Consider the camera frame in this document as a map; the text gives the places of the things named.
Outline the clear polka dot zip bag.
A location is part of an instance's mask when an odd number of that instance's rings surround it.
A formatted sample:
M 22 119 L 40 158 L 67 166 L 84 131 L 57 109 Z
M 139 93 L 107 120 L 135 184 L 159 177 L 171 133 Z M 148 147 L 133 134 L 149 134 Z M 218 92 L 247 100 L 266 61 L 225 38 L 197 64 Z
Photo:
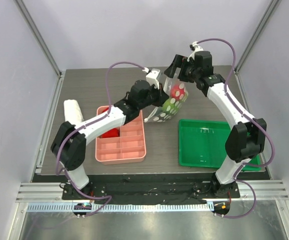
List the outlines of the clear polka dot zip bag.
M 177 79 L 176 74 L 174 78 L 170 78 L 165 76 L 160 69 L 149 69 L 147 67 L 144 68 L 143 72 L 146 73 L 146 81 L 155 87 L 158 86 L 161 79 L 164 80 L 164 84 L 160 84 L 159 90 L 162 90 L 168 97 L 162 106 L 156 106 L 143 121 L 145 123 L 163 123 L 179 112 L 189 93 L 185 83 Z

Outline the red fake apple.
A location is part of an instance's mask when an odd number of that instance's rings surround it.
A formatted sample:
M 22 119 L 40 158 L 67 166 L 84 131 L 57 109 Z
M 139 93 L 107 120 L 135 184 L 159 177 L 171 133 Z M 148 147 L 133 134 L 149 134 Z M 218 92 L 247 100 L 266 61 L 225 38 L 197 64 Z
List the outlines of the red fake apple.
M 186 88 L 184 83 L 175 84 L 170 90 L 170 96 L 176 101 L 182 100 L 186 96 Z

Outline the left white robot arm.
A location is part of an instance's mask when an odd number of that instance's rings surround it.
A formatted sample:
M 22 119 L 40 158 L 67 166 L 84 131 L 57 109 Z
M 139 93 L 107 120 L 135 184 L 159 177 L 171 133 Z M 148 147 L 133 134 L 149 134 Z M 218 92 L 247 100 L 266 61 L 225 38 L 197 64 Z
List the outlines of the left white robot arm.
M 87 199 L 91 193 L 90 180 L 83 168 L 87 145 L 102 134 L 133 121 L 142 109 L 161 107 L 168 99 L 161 84 L 156 88 L 145 80 L 137 80 L 125 97 L 110 104 L 107 111 L 76 125 L 69 121 L 60 125 L 50 150 L 79 199 Z

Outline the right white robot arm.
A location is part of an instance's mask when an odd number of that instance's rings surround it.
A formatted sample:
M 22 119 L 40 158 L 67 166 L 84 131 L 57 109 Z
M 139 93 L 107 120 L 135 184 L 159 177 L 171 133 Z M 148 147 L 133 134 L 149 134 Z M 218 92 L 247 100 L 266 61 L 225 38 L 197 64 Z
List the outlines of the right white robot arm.
M 175 55 L 164 74 L 170 78 L 177 76 L 181 82 L 194 83 L 217 106 L 230 127 L 225 142 L 226 157 L 210 182 L 212 195 L 223 197 L 233 189 L 244 166 L 263 152 L 267 123 L 262 118 L 256 119 L 231 96 L 225 79 L 214 73 L 209 51 L 197 51 L 190 57 Z

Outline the green fake apple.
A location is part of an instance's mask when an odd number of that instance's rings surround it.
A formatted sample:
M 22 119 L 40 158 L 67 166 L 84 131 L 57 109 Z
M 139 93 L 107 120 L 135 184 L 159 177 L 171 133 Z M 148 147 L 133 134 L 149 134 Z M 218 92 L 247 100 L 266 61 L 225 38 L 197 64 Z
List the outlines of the green fake apple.
M 168 115 L 175 115 L 182 106 L 182 102 L 170 97 L 162 106 L 162 111 Z

